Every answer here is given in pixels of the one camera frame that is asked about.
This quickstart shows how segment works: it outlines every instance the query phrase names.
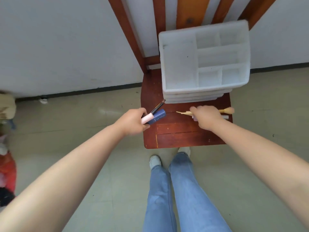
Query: wood grain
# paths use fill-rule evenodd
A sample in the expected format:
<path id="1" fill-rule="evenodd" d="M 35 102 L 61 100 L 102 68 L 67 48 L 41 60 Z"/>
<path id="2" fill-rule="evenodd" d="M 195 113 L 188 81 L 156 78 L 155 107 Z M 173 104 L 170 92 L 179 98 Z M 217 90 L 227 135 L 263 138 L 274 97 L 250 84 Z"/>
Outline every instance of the wood grain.
<path id="1" fill-rule="evenodd" d="M 209 0 L 178 0 L 176 28 L 200 26 Z"/>
<path id="2" fill-rule="evenodd" d="M 123 33 L 127 38 L 127 41 L 129 42 L 129 45 L 137 59 L 137 62 L 141 67 L 141 70 L 143 71 L 143 73 L 147 73 L 145 59 L 138 46 L 137 40 L 134 35 L 134 31 L 132 29 L 132 26 L 130 25 L 130 21 L 128 19 L 128 16 L 126 15 L 126 11 L 122 1 L 121 0 L 108 0 L 108 1 L 114 11 L 114 14 L 116 15 L 116 18 L 120 24 L 120 27 L 122 28 Z"/>
<path id="3" fill-rule="evenodd" d="M 246 19 L 249 23 L 250 30 L 275 1 L 276 0 L 250 0 L 238 20 Z"/>
<path id="4" fill-rule="evenodd" d="M 220 0 L 218 8 L 214 13 L 214 18 L 212 19 L 211 24 L 223 23 L 226 14 L 229 12 L 229 9 L 234 0 Z"/>
<path id="5" fill-rule="evenodd" d="M 159 33 L 166 30 L 165 24 L 165 0 L 152 0 L 154 5 L 155 28 L 159 44 Z"/>
<path id="6" fill-rule="evenodd" d="M 150 112 L 163 99 L 161 70 L 150 70 L 144 75 L 141 87 L 141 106 Z M 218 145 L 224 142 L 210 131 L 205 131 L 193 121 L 191 116 L 176 113 L 188 111 L 191 106 L 213 105 L 218 109 L 230 107 L 230 95 L 212 101 L 164 104 L 162 109 L 167 113 L 144 131 L 144 145 L 147 149 L 172 148 L 182 146 Z"/>
<path id="7" fill-rule="evenodd" d="M 145 64 L 147 66 L 149 65 L 155 65 L 155 64 L 159 64 L 160 62 L 160 56 L 156 55 L 156 56 L 151 56 L 151 57 L 146 57 L 145 58 Z"/>

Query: forearm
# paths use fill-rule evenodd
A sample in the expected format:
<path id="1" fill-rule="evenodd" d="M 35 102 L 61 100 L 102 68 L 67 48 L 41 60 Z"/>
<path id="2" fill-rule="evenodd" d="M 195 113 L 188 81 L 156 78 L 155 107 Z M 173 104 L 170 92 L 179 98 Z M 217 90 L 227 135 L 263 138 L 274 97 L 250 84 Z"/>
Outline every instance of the forearm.
<path id="1" fill-rule="evenodd" d="M 225 120 L 212 130 L 309 227 L 309 164 L 290 151 Z"/>
<path id="2" fill-rule="evenodd" d="M 1 231 L 61 231 L 123 137 L 108 126 L 50 167 L 0 214 Z"/>

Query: makeup brush with wooden handle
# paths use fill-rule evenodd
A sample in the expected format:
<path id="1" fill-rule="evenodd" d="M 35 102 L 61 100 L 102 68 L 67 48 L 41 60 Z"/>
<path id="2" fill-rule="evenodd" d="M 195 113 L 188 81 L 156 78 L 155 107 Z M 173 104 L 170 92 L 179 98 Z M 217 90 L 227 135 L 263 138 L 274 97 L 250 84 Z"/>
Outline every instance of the makeup brush with wooden handle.
<path id="1" fill-rule="evenodd" d="M 186 111 L 186 112 L 179 112 L 176 111 L 177 113 L 183 114 L 183 115 L 188 115 L 188 116 L 193 116 L 192 112 Z M 235 109 L 233 107 L 228 107 L 226 109 L 221 109 L 219 110 L 220 113 L 226 113 L 226 114 L 234 114 Z"/>

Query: leg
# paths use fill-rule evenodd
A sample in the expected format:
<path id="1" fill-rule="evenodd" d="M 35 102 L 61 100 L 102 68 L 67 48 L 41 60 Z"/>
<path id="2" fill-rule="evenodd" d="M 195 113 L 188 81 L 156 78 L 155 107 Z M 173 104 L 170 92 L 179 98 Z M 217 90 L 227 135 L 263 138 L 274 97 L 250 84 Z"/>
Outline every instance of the leg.
<path id="1" fill-rule="evenodd" d="M 169 171 L 182 232 L 231 232 L 219 211 L 196 181 L 192 162 L 185 152 L 177 153 Z"/>
<path id="2" fill-rule="evenodd" d="M 161 166 L 159 157 L 159 162 L 154 166 L 151 164 L 151 158 L 150 189 L 143 232 L 177 232 L 170 174 Z"/>

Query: beige bag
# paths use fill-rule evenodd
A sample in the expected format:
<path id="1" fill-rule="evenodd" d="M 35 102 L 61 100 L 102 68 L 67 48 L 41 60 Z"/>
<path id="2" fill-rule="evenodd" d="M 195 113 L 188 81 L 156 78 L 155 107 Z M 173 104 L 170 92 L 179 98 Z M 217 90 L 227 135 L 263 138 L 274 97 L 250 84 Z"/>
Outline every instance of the beige bag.
<path id="1" fill-rule="evenodd" d="M 13 119 L 15 112 L 15 98 L 11 94 L 0 94 L 0 120 Z"/>

